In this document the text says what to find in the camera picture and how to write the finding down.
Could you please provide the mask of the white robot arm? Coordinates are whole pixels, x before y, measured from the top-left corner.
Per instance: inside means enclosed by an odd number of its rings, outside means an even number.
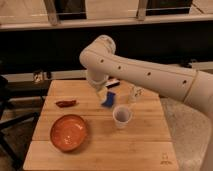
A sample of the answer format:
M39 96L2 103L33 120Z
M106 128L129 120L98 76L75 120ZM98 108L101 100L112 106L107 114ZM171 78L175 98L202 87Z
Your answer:
M99 89L113 76L205 114L211 121L211 134L200 171L213 171L213 74L119 57L115 50L114 40L101 35L81 51L79 60L87 69L89 84Z

